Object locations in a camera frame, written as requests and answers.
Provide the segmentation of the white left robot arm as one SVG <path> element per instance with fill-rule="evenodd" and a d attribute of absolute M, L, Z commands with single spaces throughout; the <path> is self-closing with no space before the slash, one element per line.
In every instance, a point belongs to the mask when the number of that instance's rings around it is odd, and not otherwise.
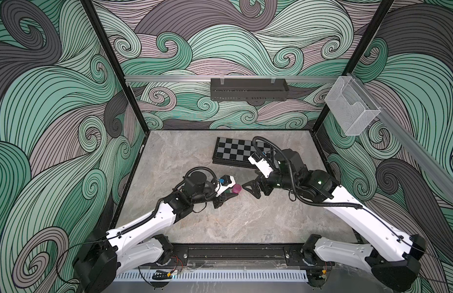
<path fill-rule="evenodd" d="M 153 211 L 118 228 L 94 229 L 72 262 L 74 277 L 85 293 L 101 293 L 121 273 L 148 263 L 169 263 L 173 245 L 160 230 L 192 214 L 196 204 L 219 208 L 241 190 L 232 176 L 219 178 L 210 168 L 192 168 Z"/>

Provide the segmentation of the purple paint jar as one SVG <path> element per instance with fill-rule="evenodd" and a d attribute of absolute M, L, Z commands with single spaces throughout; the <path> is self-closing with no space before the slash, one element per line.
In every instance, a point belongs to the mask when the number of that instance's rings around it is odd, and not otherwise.
<path fill-rule="evenodd" d="M 234 193 L 234 194 L 240 194 L 241 190 L 242 190 L 242 186 L 240 184 L 235 184 L 232 187 L 232 193 Z"/>

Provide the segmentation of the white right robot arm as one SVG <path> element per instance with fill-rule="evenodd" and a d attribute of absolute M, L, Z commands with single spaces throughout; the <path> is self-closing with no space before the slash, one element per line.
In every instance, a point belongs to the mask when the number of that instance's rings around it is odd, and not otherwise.
<path fill-rule="evenodd" d="M 243 185 L 250 194 L 260 198 L 275 189 L 287 190 L 301 203 L 332 212 L 367 241 L 352 244 L 312 234 L 301 249 L 306 264 L 336 262 L 371 273 L 394 291 L 411 288 L 426 250 L 422 236 L 409 235 L 383 220 L 329 173 L 309 170 L 296 151 L 277 151 L 272 161 L 255 152 L 248 161 L 259 170 L 256 179 Z"/>

